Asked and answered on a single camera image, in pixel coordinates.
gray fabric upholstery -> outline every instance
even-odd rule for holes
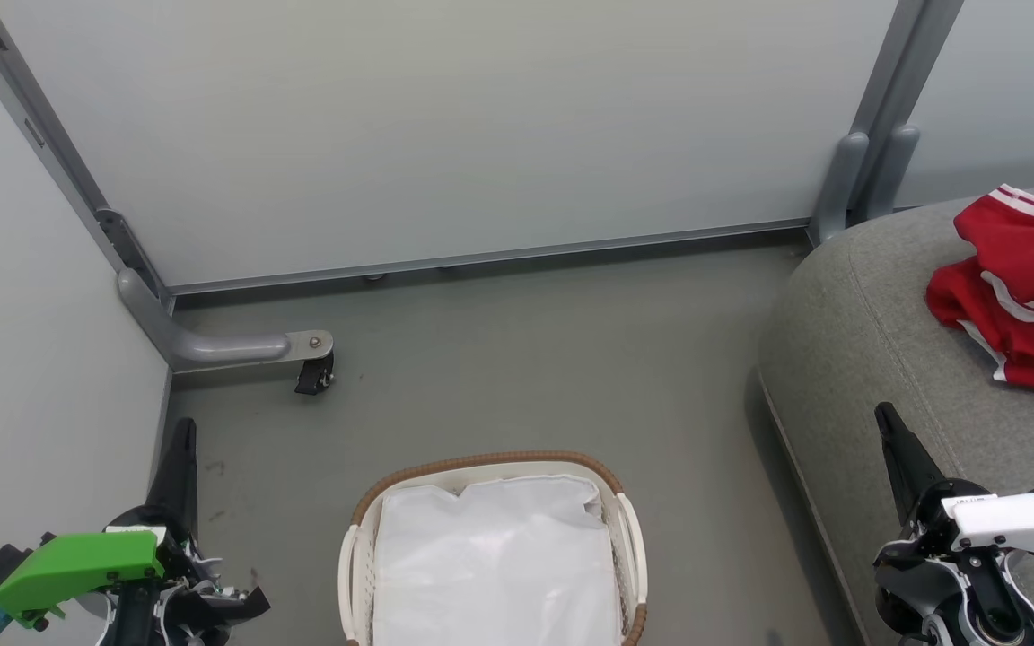
[[[937,267],[972,255],[952,217],[972,199],[870,221],[801,263],[772,312],[760,376],[854,613],[875,612],[873,559],[900,531],[874,408],[894,402],[948,475],[997,493],[1034,487],[1034,391],[992,380],[995,363],[927,311]],[[1018,580],[1034,602],[1034,559]]]

red jacket with white stripes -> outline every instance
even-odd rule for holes
[[[997,380],[1034,388],[1034,195],[1000,187],[955,217],[976,255],[932,275],[927,302],[997,361]]]

laundry basket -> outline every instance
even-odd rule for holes
[[[387,475],[370,488],[357,503],[337,562],[337,606],[348,646],[373,646],[373,591],[377,587],[373,545],[377,540],[377,523],[382,519],[382,503],[387,493],[415,486],[437,486],[460,493],[473,483],[555,474],[575,475],[598,487],[601,520],[609,528],[616,588],[620,597],[621,646],[636,646],[644,632],[647,614],[648,567],[644,560],[641,527],[633,504],[608,467],[588,455],[554,451],[492,453],[445,459]]]

white wall panel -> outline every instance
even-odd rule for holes
[[[0,102],[0,547],[98,531],[146,495],[166,367],[115,275]],[[78,604],[38,635],[94,643]]]
[[[175,286],[808,217],[893,8],[0,0]]]
[[[964,3],[911,123],[920,143],[895,204],[1034,187],[1034,1]]]

white plastic cover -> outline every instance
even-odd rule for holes
[[[609,530],[574,475],[385,496],[374,548],[377,646],[614,646]]]

